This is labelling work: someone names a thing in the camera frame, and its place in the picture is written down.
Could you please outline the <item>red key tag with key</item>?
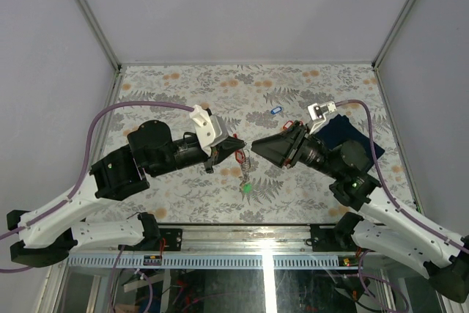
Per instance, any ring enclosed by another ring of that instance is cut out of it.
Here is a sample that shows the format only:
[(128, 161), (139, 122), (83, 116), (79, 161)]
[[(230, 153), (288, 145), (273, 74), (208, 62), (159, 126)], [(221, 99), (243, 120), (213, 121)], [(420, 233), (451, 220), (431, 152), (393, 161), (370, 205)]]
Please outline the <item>red key tag with key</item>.
[(234, 153), (235, 160), (239, 163), (242, 164), (245, 162), (245, 153), (242, 150), (237, 150)]

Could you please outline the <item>metal key holder red handle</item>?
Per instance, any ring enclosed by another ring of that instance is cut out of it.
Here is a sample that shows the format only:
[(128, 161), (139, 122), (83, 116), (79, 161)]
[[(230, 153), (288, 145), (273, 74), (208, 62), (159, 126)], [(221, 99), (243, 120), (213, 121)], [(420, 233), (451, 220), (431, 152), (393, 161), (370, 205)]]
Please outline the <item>metal key holder red handle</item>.
[(242, 149), (242, 151), (245, 153), (245, 162), (240, 164), (241, 184), (245, 185), (246, 183), (249, 183), (250, 180), (249, 172), (251, 170), (251, 158), (249, 155), (249, 151), (246, 151), (244, 149)]

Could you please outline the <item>green key tag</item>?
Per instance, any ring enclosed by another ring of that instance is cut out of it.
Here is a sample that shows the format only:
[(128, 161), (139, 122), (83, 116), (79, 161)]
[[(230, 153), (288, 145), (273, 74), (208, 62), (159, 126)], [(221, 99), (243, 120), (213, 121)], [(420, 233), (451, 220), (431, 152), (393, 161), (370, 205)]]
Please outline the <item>green key tag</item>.
[(246, 183), (244, 186), (243, 186), (243, 192), (244, 193), (249, 193), (252, 189), (252, 185), (250, 183)]

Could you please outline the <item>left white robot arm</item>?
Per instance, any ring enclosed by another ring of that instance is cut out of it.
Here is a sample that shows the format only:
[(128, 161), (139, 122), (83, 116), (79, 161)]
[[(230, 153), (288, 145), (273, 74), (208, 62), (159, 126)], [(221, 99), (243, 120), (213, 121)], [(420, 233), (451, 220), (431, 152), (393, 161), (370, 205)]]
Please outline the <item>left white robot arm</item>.
[(33, 211), (12, 210), (9, 230), (19, 240), (10, 246), (12, 262), (31, 268), (54, 265), (77, 251), (117, 248), (162, 252), (164, 237), (153, 214), (137, 211), (124, 221), (92, 223), (87, 217), (149, 189), (149, 179), (202, 165), (207, 173), (242, 149), (245, 142), (227, 134), (207, 151), (195, 133), (173, 140), (169, 126), (150, 120), (128, 135), (128, 144), (110, 152), (84, 179)]

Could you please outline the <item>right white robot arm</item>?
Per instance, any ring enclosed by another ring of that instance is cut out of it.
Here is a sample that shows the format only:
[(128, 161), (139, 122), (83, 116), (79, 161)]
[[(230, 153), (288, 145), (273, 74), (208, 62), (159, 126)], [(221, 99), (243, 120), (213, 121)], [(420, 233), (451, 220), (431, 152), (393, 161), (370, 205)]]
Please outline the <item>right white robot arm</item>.
[(358, 246), (384, 254), (419, 273), (447, 299), (466, 301), (468, 238), (388, 195), (384, 183), (368, 173), (370, 160), (359, 142), (347, 140), (329, 149), (295, 122), (254, 141), (251, 150), (279, 168), (301, 163), (333, 178), (334, 198), (352, 208), (334, 229), (340, 249)]

